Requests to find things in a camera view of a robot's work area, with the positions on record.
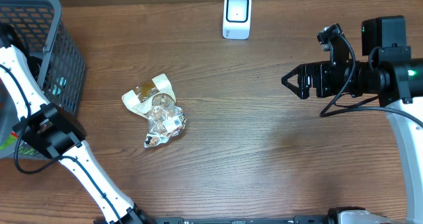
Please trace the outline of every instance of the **green light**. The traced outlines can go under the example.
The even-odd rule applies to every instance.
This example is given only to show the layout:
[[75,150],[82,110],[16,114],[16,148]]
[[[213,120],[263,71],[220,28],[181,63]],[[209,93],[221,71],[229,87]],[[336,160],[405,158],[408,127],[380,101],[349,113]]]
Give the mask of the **green light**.
[[408,70],[408,76],[415,76],[415,75],[416,75],[415,71],[413,71],[411,69]]

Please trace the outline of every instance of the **plastic crate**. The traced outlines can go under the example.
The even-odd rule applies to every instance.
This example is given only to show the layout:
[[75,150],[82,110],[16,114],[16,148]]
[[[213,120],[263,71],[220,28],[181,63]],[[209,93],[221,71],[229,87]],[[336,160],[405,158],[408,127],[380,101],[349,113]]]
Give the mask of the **plastic crate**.
[[[61,21],[58,0],[0,0],[0,22],[10,24],[31,56],[42,59],[35,77],[46,98],[76,116],[85,80],[85,61]],[[3,107],[10,97],[3,98]],[[0,114],[6,111],[0,108]],[[0,116],[0,145],[10,135],[16,122]],[[35,157],[32,152],[20,153]],[[9,156],[0,149],[0,158]]]

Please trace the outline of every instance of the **brown label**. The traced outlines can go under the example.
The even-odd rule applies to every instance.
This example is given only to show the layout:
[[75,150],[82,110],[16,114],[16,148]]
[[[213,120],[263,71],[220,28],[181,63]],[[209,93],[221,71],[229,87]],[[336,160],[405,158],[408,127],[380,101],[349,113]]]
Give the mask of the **brown label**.
[[154,82],[150,81],[148,83],[136,87],[135,89],[133,89],[133,92],[138,95],[138,99],[142,103],[145,102],[149,97],[153,96],[154,94],[157,94],[159,90],[154,85]]

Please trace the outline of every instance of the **wooden tabletop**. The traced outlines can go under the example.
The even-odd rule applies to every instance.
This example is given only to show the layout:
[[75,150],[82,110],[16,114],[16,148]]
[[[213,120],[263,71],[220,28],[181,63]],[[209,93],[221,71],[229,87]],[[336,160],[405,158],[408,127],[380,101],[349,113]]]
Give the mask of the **wooden tabletop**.
[[[79,120],[99,163],[152,216],[285,217],[359,205],[406,214],[396,141],[384,113],[319,118],[330,98],[300,100],[280,82],[328,60],[316,35],[339,23],[361,56],[361,21],[406,17],[423,57],[423,0],[254,1],[248,40],[221,36],[222,3],[80,7],[63,21],[87,63]],[[147,120],[121,96],[166,73],[188,123],[144,149]],[[345,99],[345,103],[357,100]],[[42,161],[23,161],[34,169]],[[91,223],[102,214],[60,165],[18,173],[0,161],[0,223]]]

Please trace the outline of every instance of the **transparent plastic wrapper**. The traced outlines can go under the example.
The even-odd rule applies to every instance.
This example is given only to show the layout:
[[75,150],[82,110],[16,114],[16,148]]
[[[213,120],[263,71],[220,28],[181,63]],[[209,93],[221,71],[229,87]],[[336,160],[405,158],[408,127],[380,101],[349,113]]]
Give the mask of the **transparent plastic wrapper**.
[[165,74],[127,92],[122,101],[129,111],[148,119],[145,148],[167,143],[185,129],[185,113],[175,105],[176,97]]

